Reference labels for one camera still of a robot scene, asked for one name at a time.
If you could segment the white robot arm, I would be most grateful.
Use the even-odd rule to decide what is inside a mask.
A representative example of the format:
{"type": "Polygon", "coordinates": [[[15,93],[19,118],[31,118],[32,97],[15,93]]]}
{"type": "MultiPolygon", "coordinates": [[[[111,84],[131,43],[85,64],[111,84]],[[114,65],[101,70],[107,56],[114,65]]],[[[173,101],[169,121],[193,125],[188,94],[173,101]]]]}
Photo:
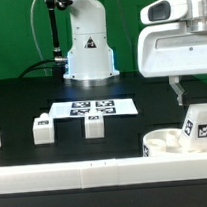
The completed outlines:
{"type": "Polygon", "coordinates": [[[144,7],[138,69],[144,77],[169,78],[181,105],[188,102],[180,78],[207,74],[207,0],[157,0],[144,7]]]}

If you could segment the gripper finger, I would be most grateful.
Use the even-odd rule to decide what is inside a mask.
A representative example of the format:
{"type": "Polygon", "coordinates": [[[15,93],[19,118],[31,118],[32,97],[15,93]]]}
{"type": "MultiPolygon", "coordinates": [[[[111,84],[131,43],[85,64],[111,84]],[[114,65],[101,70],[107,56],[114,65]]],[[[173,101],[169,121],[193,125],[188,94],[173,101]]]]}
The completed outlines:
{"type": "Polygon", "coordinates": [[[170,76],[169,77],[169,85],[172,87],[174,92],[177,95],[177,101],[178,104],[181,106],[184,105],[184,100],[183,100],[183,94],[185,93],[185,90],[183,86],[180,85],[180,77],[179,76],[170,76]]]}

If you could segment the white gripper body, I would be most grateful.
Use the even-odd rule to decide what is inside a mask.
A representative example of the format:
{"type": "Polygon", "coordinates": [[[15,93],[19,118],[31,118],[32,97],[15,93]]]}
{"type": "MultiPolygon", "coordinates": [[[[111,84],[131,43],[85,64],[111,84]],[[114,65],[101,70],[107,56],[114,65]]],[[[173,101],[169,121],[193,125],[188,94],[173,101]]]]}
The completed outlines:
{"type": "Polygon", "coordinates": [[[184,22],[147,26],[137,45],[145,78],[207,73],[207,32],[190,33],[184,22]]]}

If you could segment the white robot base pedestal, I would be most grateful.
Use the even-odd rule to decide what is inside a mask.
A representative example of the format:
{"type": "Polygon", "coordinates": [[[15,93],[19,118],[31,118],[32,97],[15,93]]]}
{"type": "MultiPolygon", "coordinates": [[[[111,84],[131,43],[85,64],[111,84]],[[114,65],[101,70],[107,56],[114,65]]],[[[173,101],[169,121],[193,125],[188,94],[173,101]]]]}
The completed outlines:
{"type": "Polygon", "coordinates": [[[98,0],[72,0],[72,46],[66,79],[103,80],[119,75],[113,50],[107,45],[105,7],[98,0]]]}

